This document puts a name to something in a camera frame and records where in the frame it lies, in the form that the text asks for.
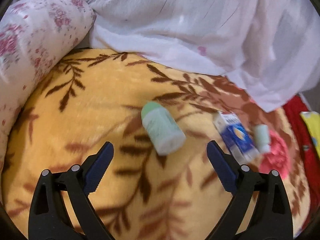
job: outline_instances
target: fabric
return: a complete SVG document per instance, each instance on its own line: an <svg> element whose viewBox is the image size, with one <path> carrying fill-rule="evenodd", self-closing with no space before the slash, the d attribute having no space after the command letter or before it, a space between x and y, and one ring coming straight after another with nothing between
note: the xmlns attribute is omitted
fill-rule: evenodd
<svg viewBox="0 0 320 240"><path fill-rule="evenodd" d="M142 127L141 108L152 100L168 109L187 136L184 146L167 157L156 154ZM27 101L8 143L2 182L6 211L27 235L41 171L66 171L110 141L114 158L89 199L115 239L205 239L232 197L205 152L212 139L226 151L212 124L217 110L235 112L249 133L265 123L286 142L294 169L284 186L297 232L310 205L308 182L283 109L263 112L224 77L187 74L109 49L72 51ZM260 156L251 168L257 171L261 161Z"/></svg>
<svg viewBox="0 0 320 240"><path fill-rule="evenodd" d="M21 107L94 19L85 0L21 0L8 8L0 22L0 164Z"/></svg>
<svg viewBox="0 0 320 240"><path fill-rule="evenodd" d="M320 206L320 161L308 129L300 117L300 112L308 111L308 108L298 96L293 97L283 108L297 139L309 184L310 210L303 225L305 228Z"/></svg>
<svg viewBox="0 0 320 240"><path fill-rule="evenodd" d="M317 112L301 112L300 116L308 127L313 145L320 157L320 114Z"/></svg>
<svg viewBox="0 0 320 240"><path fill-rule="evenodd" d="M86 1L98 19L82 46L227 75L267 112L320 77L320 18L309 0Z"/></svg>
<svg viewBox="0 0 320 240"><path fill-rule="evenodd" d="M263 155L259 172L268 174L272 170L277 170L281 178L286 179L292 168L288 155L288 147L277 132L270 130L269 133L271 152Z"/></svg>

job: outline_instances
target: floral pillow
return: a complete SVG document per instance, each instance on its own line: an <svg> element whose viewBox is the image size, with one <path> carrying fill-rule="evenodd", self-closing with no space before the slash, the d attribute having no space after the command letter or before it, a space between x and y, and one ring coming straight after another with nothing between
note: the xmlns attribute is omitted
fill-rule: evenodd
<svg viewBox="0 0 320 240"><path fill-rule="evenodd" d="M20 0L8 8L0 22L0 173L7 136L27 98L95 17L85 0Z"/></svg>

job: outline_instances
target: yellow blanket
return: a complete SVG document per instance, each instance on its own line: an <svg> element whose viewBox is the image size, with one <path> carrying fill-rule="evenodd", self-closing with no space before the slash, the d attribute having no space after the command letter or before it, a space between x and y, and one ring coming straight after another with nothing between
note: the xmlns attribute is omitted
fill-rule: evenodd
<svg viewBox="0 0 320 240"><path fill-rule="evenodd" d="M165 106L187 136L185 145L168 157L156 154L141 125L140 110L151 100ZM224 77L184 73L109 49L65 56L25 104L6 154L5 208L27 235L28 211L41 171L66 171L110 141L113 161L89 199L115 239L205 239L231 200L205 153L212 139L226 151L212 124L217 109L235 112L249 132L252 125L265 123L286 141L292 171L284 185L297 232L310 199L282 109L266 114ZM256 169L261 158L251 168ZM248 225L255 199L240 230Z"/></svg>

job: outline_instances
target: bottle cap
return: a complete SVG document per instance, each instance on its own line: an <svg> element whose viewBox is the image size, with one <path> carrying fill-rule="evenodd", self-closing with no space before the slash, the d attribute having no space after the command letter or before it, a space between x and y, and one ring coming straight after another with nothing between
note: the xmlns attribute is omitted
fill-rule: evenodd
<svg viewBox="0 0 320 240"><path fill-rule="evenodd" d="M258 151L262 154L262 153L269 153L271 152L271 148L270 148L270 145L268 144L265 144L265 145L262 145L262 146L259 146L258 145Z"/></svg>
<svg viewBox="0 0 320 240"><path fill-rule="evenodd" d="M141 118L143 119L148 113L150 113L152 110L159 107L162 107L162 106L156 102L149 102L145 104L145 106L141 110Z"/></svg>

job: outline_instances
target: plastic bottle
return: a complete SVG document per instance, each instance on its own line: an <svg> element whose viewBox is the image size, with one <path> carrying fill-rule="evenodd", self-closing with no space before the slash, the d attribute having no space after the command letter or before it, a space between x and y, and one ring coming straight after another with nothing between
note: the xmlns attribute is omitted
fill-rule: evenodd
<svg viewBox="0 0 320 240"><path fill-rule="evenodd" d="M161 156L178 150L186 136L167 109L155 102L147 103L141 111L142 125Z"/></svg>
<svg viewBox="0 0 320 240"><path fill-rule="evenodd" d="M260 153L270 152L270 135L269 128L265 124L258 124L253 129L254 141Z"/></svg>

